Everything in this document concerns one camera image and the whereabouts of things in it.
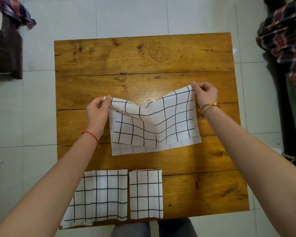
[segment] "plaid cloth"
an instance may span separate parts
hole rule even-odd
[[[16,19],[21,25],[27,25],[29,29],[36,25],[36,21],[18,0],[0,0],[0,10]]]
[[[296,0],[266,18],[256,42],[277,58],[296,89]]]

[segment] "gold bracelet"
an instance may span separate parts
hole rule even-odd
[[[202,109],[206,106],[217,106],[219,109],[220,109],[220,106],[216,103],[212,103],[212,104],[205,104],[204,106],[202,106],[199,110],[198,110],[198,113],[201,117],[204,117],[204,114],[205,114],[205,111],[202,113]]]

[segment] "grid paper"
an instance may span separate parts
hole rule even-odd
[[[112,98],[109,109],[112,155],[201,143],[194,96],[189,85],[140,106]]]
[[[130,218],[163,218],[161,169],[129,172]]]
[[[63,228],[94,221],[127,219],[127,170],[88,171],[61,221]]]

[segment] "leg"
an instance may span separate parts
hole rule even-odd
[[[189,218],[159,220],[160,237],[197,237]]]
[[[115,225],[111,237],[150,237],[150,224],[134,223]]]

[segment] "red string bracelet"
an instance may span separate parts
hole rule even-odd
[[[82,131],[81,134],[83,134],[83,133],[88,133],[88,134],[92,135],[92,136],[97,140],[97,143],[98,143],[98,144],[97,144],[97,147],[100,148],[99,140],[97,139],[97,137],[96,137],[94,134],[92,134],[92,133],[89,132],[89,131]]]

